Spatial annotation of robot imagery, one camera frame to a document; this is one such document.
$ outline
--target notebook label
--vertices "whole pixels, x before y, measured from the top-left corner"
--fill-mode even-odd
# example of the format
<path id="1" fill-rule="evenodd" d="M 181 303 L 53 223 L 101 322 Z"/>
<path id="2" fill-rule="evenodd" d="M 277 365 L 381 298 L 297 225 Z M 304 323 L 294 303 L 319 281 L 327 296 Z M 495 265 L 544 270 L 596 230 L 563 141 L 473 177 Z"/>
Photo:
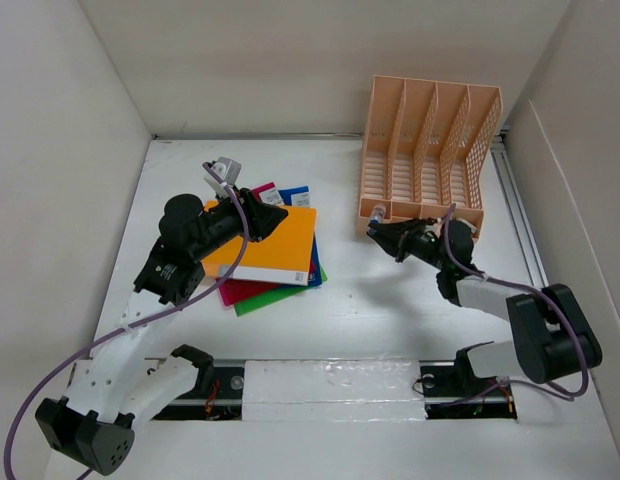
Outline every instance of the notebook label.
<path id="1" fill-rule="evenodd" d="M 290 203 L 293 207 L 309 207 L 310 192 L 295 193 L 290 195 Z"/>
<path id="2" fill-rule="evenodd" d="M 285 205 L 283 203 L 283 198 L 279 195 L 279 190 L 276 188 L 264 190 L 259 194 L 259 198 L 263 203 L 267 203 L 268 205 Z"/>

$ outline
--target white floor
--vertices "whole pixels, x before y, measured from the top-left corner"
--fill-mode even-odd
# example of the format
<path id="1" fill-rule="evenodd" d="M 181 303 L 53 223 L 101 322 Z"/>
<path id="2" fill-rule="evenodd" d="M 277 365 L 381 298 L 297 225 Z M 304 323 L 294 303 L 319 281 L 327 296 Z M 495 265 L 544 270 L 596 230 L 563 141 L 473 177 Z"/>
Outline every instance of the white floor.
<path id="1" fill-rule="evenodd" d="M 620 461 L 593 389 L 565 404 L 515 388 L 518 422 L 424 421 L 421 400 L 407 391 L 416 360 L 450 359 L 461 347 L 507 339 L 510 329 L 443 301 L 431 267 L 415 259 L 395 264 L 355 234 L 360 147 L 358 140 L 151 144 L 97 336 L 114 328 L 158 236 L 165 202 L 184 192 L 212 198 L 201 164 L 226 156 L 244 166 L 240 186 L 309 185 L 329 280 L 239 318 L 214 293 L 184 311 L 151 356 L 165 357 L 189 343 L 219 359 L 336 360 L 250 363 L 244 399 L 251 421 L 151 422 L 110 478 L 620 480 Z M 486 218 L 475 263 L 492 276 L 529 282 L 490 157 L 481 187 Z M 387 368 L 369 375 L 359 369 L 352 377 L 357 390 L 351 379 L 336 382 L 336 390 L 327 387 L 328 366 L 349 368 L 355 364 L 347 360 L 359 359 L 383 359 L 379 365 Z M 575 387 L 577 381 L 562 383 Z M 383 415 L 373 405 L 379 402 Z M 53 453 L 46 478 L 76 478 L 82 471 Z"/>

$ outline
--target green notebook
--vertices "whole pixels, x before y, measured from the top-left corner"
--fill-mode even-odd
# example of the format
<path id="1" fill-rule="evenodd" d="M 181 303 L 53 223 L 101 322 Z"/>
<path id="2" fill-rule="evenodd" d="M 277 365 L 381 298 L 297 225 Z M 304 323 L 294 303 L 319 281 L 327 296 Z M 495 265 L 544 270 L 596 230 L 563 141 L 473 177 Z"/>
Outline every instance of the green notebook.
<path id="1" fill-rule="evenodd" d="M 321 270 L 321 281 L 322 283 L 326 283 L 328 280 L 328 276 L 326 272 L 323 271 L 323 267 L 319 267 Z M 262 293 L 261 295 L 257 295 L 256 297 L 248 298 L 243 300 L 242 302 L 235 303 L 234 311 L 237 313 L 237 317 L 241 315 L 245 315 L 246 313 L 254 312 L 255 310 L 259 310 L 262 307 L 267 307 L 279 300 L 283 300 L 284 298 L 291 297 L 296 295 L 297 293 L 308 290 L 309 288 L 316 287 L 286 287 L 286 288 L 276 288 L 274 290 L 270 290 L 269 292 Z"/>

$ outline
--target plastic desk organizer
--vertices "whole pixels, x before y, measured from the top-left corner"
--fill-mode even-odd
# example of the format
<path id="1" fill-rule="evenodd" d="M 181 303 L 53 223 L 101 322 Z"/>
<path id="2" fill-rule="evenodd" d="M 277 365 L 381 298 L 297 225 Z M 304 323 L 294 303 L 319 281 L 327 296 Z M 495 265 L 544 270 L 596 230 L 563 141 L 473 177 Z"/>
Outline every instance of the plastic desk organizer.
<path id="1" fill-rule="evenodd" d="M 501 116 L 499 87 L 375 76 L 363 141 L 357 231 L 375 205 L 385 221 L 455 218 L 477 227 L 479 174 Z"/>

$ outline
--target cable tie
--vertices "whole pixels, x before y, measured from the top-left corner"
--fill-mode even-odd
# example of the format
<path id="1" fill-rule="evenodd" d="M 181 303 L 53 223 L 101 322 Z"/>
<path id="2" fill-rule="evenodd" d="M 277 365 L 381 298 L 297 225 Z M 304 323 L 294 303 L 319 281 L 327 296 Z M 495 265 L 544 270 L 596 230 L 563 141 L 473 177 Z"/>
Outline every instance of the cable tie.
<path id="1" fill-rule="evenodd" d="M 137 335 L 138 332 L 135 332 L 135 329 L 132 328 L 130 326 L 130 324 L 128 322 L 126 322 L 123 318 L 121 320 L 119 320 L 119 322 L 117 322 L 117 324 L 115 325 L 115 327 L 117 328 L 123 328 L 123 330 L 125 331 L 125 333 L 130 333 L 130 334 L 135 334 Z"/>

